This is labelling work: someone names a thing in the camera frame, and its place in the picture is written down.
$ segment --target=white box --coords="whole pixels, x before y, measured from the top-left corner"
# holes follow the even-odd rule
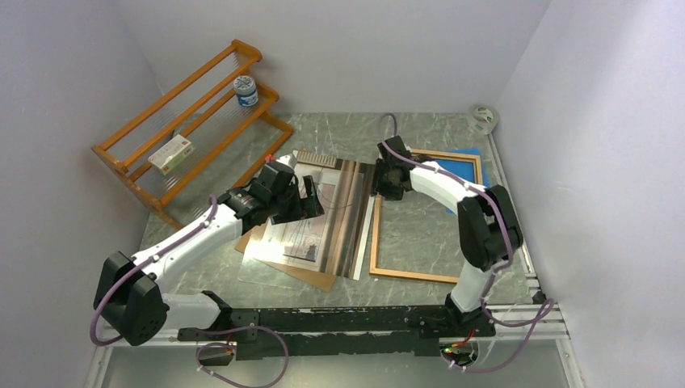
[[[166,175],[171,170],[174,170],[174,167],[178,166],[193,150],[195,150],[195,146],[188,139],[181,135],[176,135],[157,152],[152,154],[148,161],[159,172]]]

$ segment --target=white wall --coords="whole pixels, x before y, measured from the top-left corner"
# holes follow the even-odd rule
[[[549,0],[118,4],[165,91],[238,38],[278,111],[462,112],[497,101]]]
[[[495,138],[589,387],[685,386],[685,3],[550,5]]]
[[[3,2],[0,53],[0,386],[80,386],[103,260],[146,221],[90,146],[160,93],[105,1]]]

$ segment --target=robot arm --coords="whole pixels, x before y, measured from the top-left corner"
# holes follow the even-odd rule
[[[461,270],[459,282],[447,297],[446,305],[454,312],[458,323],[464,323],[478,316],[481,296],[490,286],[493,266],[506,256],[504,238],[509,238],[514,249],[523,243],[523,234],[514,212],[511,199],[502,186],[486,188],[466,182],[495,199],[507,225],[507,236],[502,236],[497,224],[488,221],[493,210],[474,191],[456,180],[439,174],[442,167],[425,155],[413,156],[401,137],[385,141],[395,153],[429,168],[417,168],[414,164],[396,158],[381,144],[380,158],[376,160],[376,192],[389,200],[401,200],[404,192],[414,190],[430,196],[458,215],[461,249],[466,262]]]
[[[304,177],[306,196],[300,198],[295,164],[292,155],[272,160],[248,186],[228,190],[207,212],[163,242],[131,259],[121,252],[111,255],[103,265],[94,308],[131,345],[143,344],[162,329],[226,324],[231,309],[214,293],[164,292],[193,263],[269,217],[279,224],[322,215],[311,176]]]

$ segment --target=marble floor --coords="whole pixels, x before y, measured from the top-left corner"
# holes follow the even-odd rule
[[[373,163],[377,156],[376,113],[312,113],[279,115],[295,134],[276,156],[293,150]],[[486,137],[471,132],[458,114],[399,114],[399,133],[413,148],[454,150],[477,148],[491,184],[499,182],[492,150]],[[392,134],[384,122],[386,136]],[[188,222],[207,208],[210,193],[220,195],[270,145],[279,131],[263,123],[248,128],[167,207],[177,219]],[[141,249],[174,233],[174,229],[151,215]],[[220,247],[195,264],[173,293],[212,290],[233,307],[391,306],[444,303],[451,285],[400,280],[368,275],[369,249],[360,280],[338,278],[330,292],[323,292],[266,264],[243,263],[234,242]],[[456,218],[427,196],[406,193],[402,201],[384,201],[380,235],[380,266],[383,268],[458,276],[464,263]],[[520,257],[497,279],[489,302],[530,302]]]

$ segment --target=wooden frame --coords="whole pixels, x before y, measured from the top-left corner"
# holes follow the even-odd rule
[[[180,115],[176,116],[171,122],[160,128],[157,133],[155,133],[150,139],[145,141],[142,145],[137,147],[131,154],[126,156],[123,160],[117,159],[108,150],[113,147],[114,144],[121,141],[134,129],[136,129],[143,122],[148,120],[155,112],[159,111],[167,103],[169,103],[174,97],[179,95],[181,92],[185,91],[191,84],[200,79],[209,70],[218,65],[230,54],[235,53],[239,56],[240,61],[238,62],[237,68],[228,74],[224,79],[217,83],[212,89],[207,91],[202,97],[195,101],[192,105],[186,108]],[[164,207],[167,206],[171,200],[184,188],[188,183],[190,183],[207,165],[216,158],[221,151],[223,151],[228,145],[230,145],[236,138],[247,129],[252,123],[257,119],[262,120],[277,129],[279,129],[282,134],[276,139],[276,141],[269,146],[266,152],[259,156],[257,160],[250,166],[245,174],[243,174],[234,184],[235,186],[241,186],[246,183],[252,175],[259,170],[264,164],[265,158],[269,154],[275,153],[285,141],[293,134],[292,126],[290,126],[285,121],[280,120],[276,116],[273,116],[269,112],[269,108],[279,99],[279,95],[276,91],[270,87],[257,82],[257,92],[259,94],[258,105],[254,108],[251,114],[243,120],[235,129],[227,132],[226,138],[219,141],[218,144],[211,149],[204,158],[200,159],[183,177],[179,179],[172,187],[170,187],[163,195],[155,197],[143,188],[141,188],[136,181],[142,177],[150,168],[152,164],[149,162],[143,162],[135,171],[129,174],[129,169],[144,157],[148,152],[150,152],[155,145],[171,136],[174,130],[179,127],[184,121],[188,120],[194,113],[200,110],[208,101],[214,98],[225,88],[230,88],[233,80],[243,74],[250,74],[250,67],[262,60],[262,54],[255,47],[249,44],[243,43],[240,40],[233,40],[231,45],[218,53],[214,58],[209,60],[207,63],[202,65],[195,73],[191,74],[183,80],[180,84],[171,89],[168,93],[163,95],[158,101],[146,108],[140,115],[136,116],[133,120],[129,121],[121,129],[116,131],[108,139],[103,141],[98,145],[94,145],[92,150],[96,155],[105,163],[107,167],[116,175],[119,180],[121,180],[124,185],[133,192],[133,194],[140,200],[145,207],[147,207],[152,213],[157,214],[162,220],[173,225],[177,229],[183,227],[180,222],[172,218],[170,215],[164,212]],[[183,128],[179,134],[184,137],[188,136],[190,133],[198,129],[210,116],[216,113],[222,106],[224,106],[229,100],[235,96],[235,91],[230,88],[230,91],[222,95],[215,103],[208,107],[202,114],[197,116],[192,123],[187,127]]]
[[[469,162],[473,164],[473,176],[476,177],[476,182],[478,184],[483,184],[483,170],[481,166],[481,157],[478,155],[467,155],[467,154],[456,154],[453,152],[439,152],[439,151],[429,151],[429,150],[411,150],[411,154],[423,154],[430,156],[433,159],[441,160],[453,160],[457,162]],[[455,276],[445,276],[445,275],[434,275],[431,273],[421,273],[421,272],[409,272],[409,271],[399,271],[396,269],[386,269],[378,267],[378,251],[379,251],[379,241],[380,241],[380,210],[382,205],[382,199],[379,195],[376,195],[373,203],[373,229],[371,235],[371,263],[369,265],[368,273],[372,276],[388,276],[397,277],[401,279],[412,279],[412,280],[427,280],[436,281],[439,283],[449,283],[456,284],[459,281],[458,277]]]

